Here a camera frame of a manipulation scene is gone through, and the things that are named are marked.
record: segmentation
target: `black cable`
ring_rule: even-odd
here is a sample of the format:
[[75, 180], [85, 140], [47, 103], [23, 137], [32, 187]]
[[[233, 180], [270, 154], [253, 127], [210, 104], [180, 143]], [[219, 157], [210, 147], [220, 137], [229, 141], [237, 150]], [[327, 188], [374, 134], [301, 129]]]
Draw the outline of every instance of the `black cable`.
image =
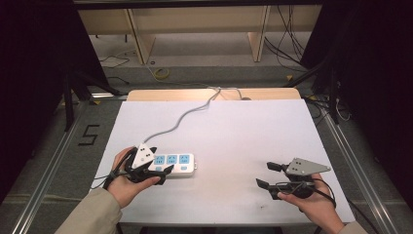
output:
[[[331, 189], [330, 185], [328, 185], [327, 182], [325, 182], [324, 180], [319, 179], [319, 178], [313, 178], [313, 180], [321, 181], [321, 182], [323, 182], [325, 185], [327, 185], [328, 189], [329, 189], [330, 192], [331, 192], [331, 197], [328, 196], [327, 194], [319, 191], [319, 190], [316, 189], [316, 188], [310, 187], [310, 189], [312, 189], [313, 191], [317, 192], [319, 195], [323, 196], [324, 198], [328, 199], [328, 200], [333, 204], [334, 209], [335, 209], [335, 208], [337, 207], [337, 203], [336, 203], [336, 201], [335, 201], [334, 192], [333, 192], [333, 190]], [[321, 227], [320, 227], [320, 226], [317, 226], [317, 229], [314, 231], [314, 233], [315, 233], [315, 234], [319, 234], [320, 232], [321, 232]]]
[[346, 197], [346, 200], [353, 208], [355, 208], [361, 214], [364, 220], [366, 220], [368, 224], [371, 226], [371, 228], [373, 228], [374, 232], [379, 234], [379, 231], [374, 226], [373, 222], [348, 197]]
[[264, 37], [264, 39], [265, 39], [265, 41], [264, 41], [265, 45], [267, 46], [267, 48], [268, 48], [272, 53], [274, 53], [275, 55], [277, 55], [277, 56], [279, 56], [279, 57], [281, 57], [281, 58], [283, 58], [283, 59], [289, 59], [289, 60], [293, 60], [293, 61], [299, 63], [298, 60], [296, 60], [296, 59], [294, 59], [293, 57], [289, 56], [287, 53], [285, 53], [284, 51], [282, 51], [280, 48], [277, 48], [276, 46], [274, 46], [274, 45], [268, 40], [267, 37]]
[[123, 65], [123, 64], [127, 63], [128, 61], [130, 61], [129, 58], [120, 58], [120, 57], [116, 57], [116, 56], [109, 56], [109, 57], [107, 57], [107, 58], [105, 58], [105, 59], [102, 59], [102, 60], [100, 60], [100, 61], [106, 61], [106, 60], [109, 59], [109, 58], [122, 59], [122, 60], [125, 60], [125, 61], [124, 61], [124, 62], [121, 62], [121, 63], [119, 63], [119, 64], [117, 64], [117, 65], [114, 65], [114, 66], [103, 66], [103, 67], [115, 68], [115, 67], [117, 67], [117, 66]]
[[291, 25], [289, 27], [291, 40], [292, 40], [293, 45], [297, 48], [297, 51], [300, 54], [300, 57], [302, 57], [303, 56], [302, 50], [304, 50], [304, 48], [301, 46], [300, 42], [297, 39], [297, 36], [295, 35], [295, 31], [294, 31], [294, 6], [293, 5], [289, 6], [289, 17], [290, 17], [290, 21], [291, 21]]
[[291, 23], [292, 10], [291, 10], [291, 9], [292, 9], [292, 8], [291, 8], [291, 6], [289, 6], [289, 9], [288, 9], [288, 12], [289, 12], [288, 23], [285, 23], [285, 19], [284, 19], [283, 15], [282, 15], [282, 11], [281, 11], [281, 9], [280, 9], [280, 6], [277, 6], [277, 8], [278, 8], [278, 10], [279, 10], [280, 16], [282, 17], [282, 23], [283, 23], [283, 25], [284, 25], [284, 27], [285, 27], [285, 33], [288, 32], [288, 35], [289, 35], [289, 37], [291, 38], [291, 42], [292, 42], [292, 47], [293, 47], [294, 53], [295, 53], [295, 55], [297, 56], [297, 58], [300, 59], [300, 56], [298, 56], [298, 54], [301, 55], [301, 51], [298, 49], [298, 47], [297, 47], [297, 45], [296, 45], [296, 42], [295, 42], [296, 38], [295, 38], [295, 40], [294, 40], [294, 36], [293, 36], [292, 33], [291, 33], [291, 28], [292, 28], [292, 26], [291, 26], [291, 25], [292, 25], [292, 23]]
[[109, 77], [107, 77], [107, 79], [118, 79], [118, 80], [121, 80], [121, 81], [123, 81], [125, 84], [127, 84], [127, 85], [129, 85], [130, 84], [130, 82], [128, 82], [128, 81], [126, 81], [126, 80], [124, 80], [124, 79], [122, 79], [121, 77], [119, 77], [119, 76], [109, 76]]
[[301, 98], [304, 100], [308, 100], [308, 101], [312, 101], [312, 102], [316, 102], [316, 103], [329, 103], [328, 100], [320, 100], [320, 99], [312, 99], [311, 97], [315, 97], [315, 95], [311, 95], [311, 96], [302, 96]]
[[311, 116], [313, 119], [318, 119], [320, 116], [321, 116], [321, 109], [320, 109], [320, 107], [315, 103], [315, 102], [312, 102], [312, 101], [306, 101], [306, 103], [307, 104], [311, 104], [311, 105], [313, 105], [313, 106], [315, 106], [316, 108], [317, 108], [317, 110], [319, 111], [319, 114], [317, 115], [317, 116]]
[[106, 182], [106, 179], [104, 179], [100, 184], [98, 184], [97, 186], [95, 186], [95, 187], [91, 187], [91, 189], [96, 189], [96, 188], [99, 188], [100, 187], [100, 185], [102, 185], [103, 183], [105, 183]]
[[291, 68], [291, 67], [288, 67], [288, 66], [282, 64], [282, 62], [280, 61], [280, 57], [283, 58], [283, 59], [292, 60], [292, 61], [294, 61], [295, 63], [301, 65], [301, 64], [300, 64], [300, 61], [294, 59], [293, 57], [289, 56], [287, 53], [285, 53], [285, 52], [283, 52], [282, 50], [280, 50], [280, 48], [278, 48], [278, 47], [276, 47], [275, 45], [273, 45], [273, 44], [268, 40], [267, 37], [265, 37], [265, 41], [264, 41], [264, 42], [265, 42], [264, 45], [266, 45], [267, 48], [268, 48], [272, 53], [274, 53], [274, 54], [277, 56], [277, 62], [278, 62], [282, 67], [287, 68], [287, 69], [290, 69], [290, 70], [293, 70], [293, 71], [306, 72], [306, 71], [304, 71], [304, 70], [294, 69], [294, 68]]
[[319, 125], [319, 123], [321, 123], [321, 121], [325, 118], [325, 116], [327, 116], [328, 112], [326, 112], [322, 118], [316, 123], [316, 127]]

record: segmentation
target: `tripod leg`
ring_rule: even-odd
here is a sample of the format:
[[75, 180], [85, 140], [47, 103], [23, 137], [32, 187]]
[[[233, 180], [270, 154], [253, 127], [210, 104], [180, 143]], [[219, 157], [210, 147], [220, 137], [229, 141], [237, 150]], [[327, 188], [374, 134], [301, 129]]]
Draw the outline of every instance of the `tripod leg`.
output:
[[118, 91], [118, 90], [116, 90], [116, 89], [113, 89], [112, 87], [110, 87], [110, 86], [108, 86], [108, 85], [106, 85], [106, 84], [103, 84], [103, 83], [100, 82], [100, 81], [95, 80], [93, 77], [91, 77], [91, 76], [89, 76], [88, 74], [85, 74], [85, 73], [83, 73], [83, 72], [81, 72], [81, 71], [75, 72], [75, 76], [81, 78], [83, 81], [86, 81], [86, 82], [89, 82], [89, 83], [91, 83], [91, 84], [93, 84], [93, 85], [98, 86], [98, 87], [101, 88], [102, 90], [107, 91], [107, 92], [109, 92], [110, 94], [112, 94], [112, 95], [114, 95], [114, 96], [127, 96], [127, 95], [128, 95], [128, 93], [120, 92], [120, 91]]
[[293, 81], [289, 82], [288, 84], [284, 85], [284, 88], [292, 88], [294, 86], [297, 86], [301, 82], [306, 81], [307, 79], [311, 78], [313, 75], [318, 73], [322, 68], [323, 68], [324, 62], [322, 61], [320, 64], [316, 65], [306, 73], [302, 74], [298, 78], [294, 79]]

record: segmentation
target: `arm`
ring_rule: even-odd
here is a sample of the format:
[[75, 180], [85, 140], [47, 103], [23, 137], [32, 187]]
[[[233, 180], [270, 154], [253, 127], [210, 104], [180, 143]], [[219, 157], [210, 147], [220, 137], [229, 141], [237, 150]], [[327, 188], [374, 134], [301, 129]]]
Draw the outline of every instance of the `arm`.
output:
[[[126, 148], [115, 157], [112, 169], [115, 169], [124, 155]], [[107, 190], [97, 188], [91, 191], [73, 210], [56, 233], [115, 233], [116, 224], [121, 219], [121, 209], [142, 190], [154, 185], [159, 177], [150, 177], [141, 183], [130, 182], [125, 176], [116, 177]]]
[[[319, 174], [314, 174], [313, 178], [322, 179]], [[327, 195], [330, 194], [328, 187], [323, 182], [315, 180], [315, 184], [316, 189]], [[313, 193], [313, 195], [306, 199], [297, 198], [293, 194], [285, 195], [279, 193], [278, 196], [287, 203], [297, 206], [311, 222], [321, 227], [328, 234], [366, 233], [360, 226], [360, 229], [351, 229], [353, 226], [356, 226], [355, 224], [345, 227], [333, 204], [318, 193]]]

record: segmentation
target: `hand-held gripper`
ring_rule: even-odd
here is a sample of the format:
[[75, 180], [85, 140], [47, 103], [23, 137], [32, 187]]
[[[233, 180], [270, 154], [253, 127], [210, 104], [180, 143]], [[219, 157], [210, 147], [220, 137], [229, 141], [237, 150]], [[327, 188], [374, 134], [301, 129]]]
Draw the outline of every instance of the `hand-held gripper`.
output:
[[330, 171], [327, 166], [313, 163], [304, 159], [294, 158], [288, 165], [279, 165], [276, 163], [267, 163], [269, 170], [285, 173], [290, 182], [279, 182], [275, 185], [256, 179], [256, 182], [260, 188], [268, 190], [273, 200], [279, 200], [277, 194], [279, 192], [285, 194], [294, 194], [296, 197], [305, 199], [310, 197], [315, 191], [315, 184], [311, 177], [311, 174], [323, 173]]
[[[150, 171], [148, 168], [155, 159], [156, 147], [149, 148], [146, 144], [141, 143], [138, 147], [133, 147], [129, 150], [117, 167], [110, 173], [108, 178], [105, 180], [103, 188], [107, 189], [109, 184], [117, 176], [126, 176], [128, 180], [139, 183], [143, 180], [159, 176], [161, 179], [156, 183], [156, 185], [164, 184], [169, 175], [173, 170], [173, 165], [165, 168], [162, 172], [159, 171]], [[121, 165], [125, 162], [125, 170], [120, 170]]]

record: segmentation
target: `metal frame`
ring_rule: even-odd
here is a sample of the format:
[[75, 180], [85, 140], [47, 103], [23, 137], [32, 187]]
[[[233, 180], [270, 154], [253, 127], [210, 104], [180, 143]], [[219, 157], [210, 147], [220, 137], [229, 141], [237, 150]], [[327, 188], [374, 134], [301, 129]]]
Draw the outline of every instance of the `metal frame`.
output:
[[397, 228], [389, 214], [389, 211], [383, 204], [379, 194], [377, 194], [374, 186], [368, 179], [367, 174], [364, 172], [364, 169], [358, 161], [355, 152], [347, 142], [347, 139], [341, 131], [340, 126], [336, 125], [330, 118], [330, 116], [326, 116], [325, 119], [328, 128], [336, 139], [337, 144], [340, 147], [340, 150], [343, 153], [343, 156], [346, 159], [346, 162], [356, 179], [358, 187], [360, 188], [361, 193], [363, 194], [368, 206], [370, 207], [371, 212], [374, 214], [377, 222], [379, 223], [380, 228], [384, 233], [398, 233]]
[[30, 199], [28, 200], [22, 213], [20, 214], [12, 233], [27, 233], [28, 228], [31, 225], [31, 222], [33, 221], [37, 211], [39, 210], [40, 205], [42, 204], [42, 200], [46, 192], [48, 191], [53, 178], [55, 177], [60, 162], [63, 159], [66, 150], [70, 144], [70, 140], [76, 133], [79, 122], [81, 121], [88, 107], [88, 104], [88, 101], [81, 101], [79, 103], [77, 111], [78, 115], [75, 118], [73, 125], [67, 132], [64, 133], [47, 169], [43, 173], [42, 178], [40, 179], [33, 194], [30, 196]]
[[77, 10], [137, 9], [137, 8], [184, 8], [184, 7], [231, 7], [231, 6], [271, 6], [271, 5], [340, 5], [349, 4], [350, 0], [74, 0], [51, 2], [37, 0], [41, 7], [70, 7]]

